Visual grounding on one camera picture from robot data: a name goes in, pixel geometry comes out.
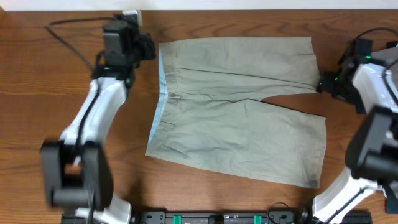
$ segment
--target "black cable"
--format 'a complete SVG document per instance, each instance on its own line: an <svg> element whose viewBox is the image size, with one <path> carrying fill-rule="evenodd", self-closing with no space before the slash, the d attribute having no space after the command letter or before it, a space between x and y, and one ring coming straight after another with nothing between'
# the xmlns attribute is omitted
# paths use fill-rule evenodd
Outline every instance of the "black cable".
<svg viewBox="0 0 398 224"><path fill-rule="evenodd" d="M398 35L398 32L395 29L391 29L388 27L377 27L377 28L369 29L369 30L363 32L362 34L359 34L357 37L355 37L355 39L358 39L358 38L362 37L363 35L368 34L370 32L379 31L379 30L392 32L393 34Z"/></svg>
<svg viewBox="0 0 398 224"><path fill-rule="evenodd" d="M270 208L268 209L268 211L267 211L267 217L268 217L269 221L270 221L271 223L273 223L273 224L279 224L279 223L276 223L276 222L274 221L274 219L271 218L271 217L269 216L269 212L271 212L272 208L274 208L275 205L285 205L285 206L289 209L289 211L291 211L291 212L294 214L294 211L293 211L286 203L284 203L284 202L276 202L276 203L274 203L273 205L271 205L271 207L270 207Z"/></svg>
<svg viewBox="0 0 398 224"><path fill-rule="evenodd" d="M68 19L68 20L61 20L61 21L52 21L49 22L48 24L45 25L45 29L58 41L60 41L63 45L65 45L68 49L70 49L73 53L75 53L77 56L80 57L80 59L84 62L84 64L90 69L91 72L94 72L94 67L91 65L91 63L87 60L87 58L79 51L77 50L74 46L70 45L65 39L63 39L60 35L58 35L54 30L53 30L53 25L59 25L59 24L65 24L65 23L71 23L71 22L88 22L88 21L102 21L102 20L114 20L112 17L97 17L97 18L88 18L88 19ZM96 66L99 64L101 57L103 56L104 52L100 52L96 56ZM81 153L80 152L80 141L81 141L81 135L83 133L83 128L84 128L84 123L90 113L90 110L94 106L96 100L100 96L101 93L101 85L98 79L96 79L97 83L97 90L95 93L95 96L93 100L90 102L90 104L87 107L87 110L85 111L83 117L81 118L81 121L79 123L78 127L78 136L76 137L76 143L75 143L75 153ZM88 197L88 206L89 206L89 213L88 213L88 218L86 220L86 224L92 224L93 223L93 216L94 216L94 193L92 193L91 200Z"/></svg>
<svg viewBox="0 0 398 224"><path fill-rule="evenodd" d="M103 20L114 20L112 17L97 17L97 18L88 18L88 19L67 19L67 20L61 20L61 21L52 21L49 22L48 24L45 25L45 29L54 37L56 38L59 42L63 43L66 47L68 47L73 53L75 53L77 56L80 57L80 59L85 63L85 65L91 70L94 70L94 67L91 65L91 63L87 60L87 58L79 52L74 46L70 45L64 38L62 38L60 35L58 35L54 29L53 25L59 25L59 24L66 24L70 22L89 22L89 21L103 21Z"/></svg>
<svg viewBox="0 0 398 224"><path fill-rule="evenodd" d="M365 192L365 190L367 189L370 189L370 187L361 188L358 191L358 193L356 193L353 197L351 197L351 199L349 199L339 210L336 210L336 212L331 217L329 217L323 224L329 224L330 221L332 221L332 219L334 219L338 214L340 214L341 211L343 211L348 205L350 205L358 196L363 194L363 192Z"/></svg>
<svg viewBox="0 0 398 224"><path fill-rule="evenodd" d="M389 70L390 68L392 68L396 63L398 63L398 59L395 59L393 62L391 62L389 65L387 65L387 66L384 68L382 75L383 75L384 77L386 77L386 76L387 76L387 70Z"/></svg>

